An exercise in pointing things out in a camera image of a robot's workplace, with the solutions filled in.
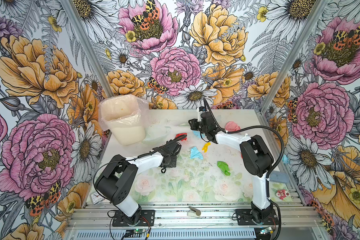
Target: metal post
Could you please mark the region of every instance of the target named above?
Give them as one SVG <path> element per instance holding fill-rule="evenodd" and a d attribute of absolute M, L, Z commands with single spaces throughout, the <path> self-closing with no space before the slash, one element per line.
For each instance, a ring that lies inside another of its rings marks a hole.
<path fill-rule="evenodd" d="M 68 16 L 69 22 L 75 30 L 76 38 L 80 41 L 87 57 L 91 61 L 93 69 L 95 70 L 95 73 L 99 78 L 100 84 L 103 87 L 107 98 L 113 97 L 114 94 L 112 92 L 112 89 L 110 88 L 109 83 L 105 77 L 104 70 L 101 67 L 100 61 L 97 58 L 95 50 L 92 47 L 89 36 L 86 34 L 87 31 L 81 22 L 81 18 L 76 10 L 75 4 L 71 0 L 64 0 L 60 2 Z"/>
<path fill-rule="evenodd" d="M 283 83 L 284 79 L 286 78 L 289 69 L 293 65 L 293 62 L 296 60 L 300 49 L 302 48 L 305 40 L 308 38 L 309 34 L 312 31 L 314 25 L 317 24 L 317 20 L 319 16 L 324 12 L 326 5 L 328 4 L 328 0 L 317 0 L 312 7 L 311 13 L 308 16 L 307 22 L 304 24 L 300 34 L 296 37 L 296 40 L 289 51 L 287 58 L 284 61 L 283 66 L 281 67 L 274 84 L 272 85 L 269 93 L 265 97 L 262 105 L 261 105 L 261 114 L 265 114 L 269 104 L 273 100 L 274 96 L 276 95 L 277 91 L 279 90 L 281 84 Z"/>

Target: trash bin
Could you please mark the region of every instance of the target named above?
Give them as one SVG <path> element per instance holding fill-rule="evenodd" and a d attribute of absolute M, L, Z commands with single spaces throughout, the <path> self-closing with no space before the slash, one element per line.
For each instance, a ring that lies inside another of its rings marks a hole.
<path fill-rule="evenodd" d="M 107 98 L 99 105 L 100 126 L 123 146 L 140 142 L 145 138 L 143 120 L 148 108 L 148 101 L 131 94 Z"/>

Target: clock face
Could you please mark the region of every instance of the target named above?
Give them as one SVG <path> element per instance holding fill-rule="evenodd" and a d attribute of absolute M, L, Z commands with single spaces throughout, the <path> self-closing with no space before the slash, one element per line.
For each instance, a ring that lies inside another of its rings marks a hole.
<path fill-rule="evenodd" d="M 93 204 L 98 204 L 99 202 L 101 202 L 102 200 L 104 200 L 105 198 L 103 198 L 102 196 L 100 196 L 97 192 L 93 192 L 91 193 L 91 200 Z"/>

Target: black mounting plate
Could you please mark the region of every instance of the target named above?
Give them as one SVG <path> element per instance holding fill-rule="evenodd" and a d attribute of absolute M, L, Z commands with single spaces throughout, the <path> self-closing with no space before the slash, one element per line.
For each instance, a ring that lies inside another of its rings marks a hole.
<path fill-rule="evenodd" d="M 141 217 L 144 217 L 147 221 L 149 221 L 149 225 L 152 227 L 155 222 L 155 210 L 141 210 Z M 113 218 L 112 226 L 130 227 L 130 225 L 125 220 L 124 213 L 120 210 L 115 211 L 115 216 Z M 143 220 L 139 220 L 139 222 L 135 226 L 147 227 L 148 224 Z"/>
<path fill-rule="evenodd" d="M 235 213 L 236 213 L 237 224 L 239 226 L 256 225 L 252 221 L 251 209 L 236 209 Z M 271 226 L 276 225 L 277 226 L 278 224 L 279 224 L 279 219 L 276 215 L 275 210 L 272 209 L 269 216 L 266 218 L 266 220 L 264 220 L 263 224 L 259 225 L 259 227 L 261 227 L 262 225 L 271 225 Z"/>

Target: clear plastic bin liner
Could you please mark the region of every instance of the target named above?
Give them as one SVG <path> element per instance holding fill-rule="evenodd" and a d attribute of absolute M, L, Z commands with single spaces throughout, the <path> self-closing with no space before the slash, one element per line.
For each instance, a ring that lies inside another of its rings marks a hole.
<path fill-rule="evenodd" d="M 134 95 L 107 98 L 99 104 L 99 123 L 109 129 L 121 145 L 130 145 L 145 138 L 148 101 Z"/>

